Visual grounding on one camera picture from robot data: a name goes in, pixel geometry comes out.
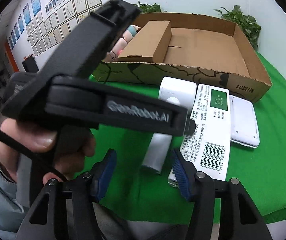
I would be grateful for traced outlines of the person's left hand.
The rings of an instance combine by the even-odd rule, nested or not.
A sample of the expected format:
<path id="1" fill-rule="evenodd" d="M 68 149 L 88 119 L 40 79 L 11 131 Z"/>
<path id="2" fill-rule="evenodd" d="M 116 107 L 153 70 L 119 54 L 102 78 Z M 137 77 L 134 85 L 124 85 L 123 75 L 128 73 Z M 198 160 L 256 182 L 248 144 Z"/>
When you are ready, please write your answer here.
<path id="1" fill-rule="evenodd" d="M 46 153 L 55 145 L 57 133 L 43 131 L 35 125 L 24 124 L 7 118 L 0 126 L 0 130 L 14 140 L 20 142 L 35 153 Z M 96 140 L 91 132 L 81 137 L 76 148 L 62 153 L 55 160 L 55 169 L 71 179 L 76 172 L 84 169 L 86 157 L 95 154 Z M 19 152 L 0 142 L 0 168 L 11 181 L 17 181 Z"/>

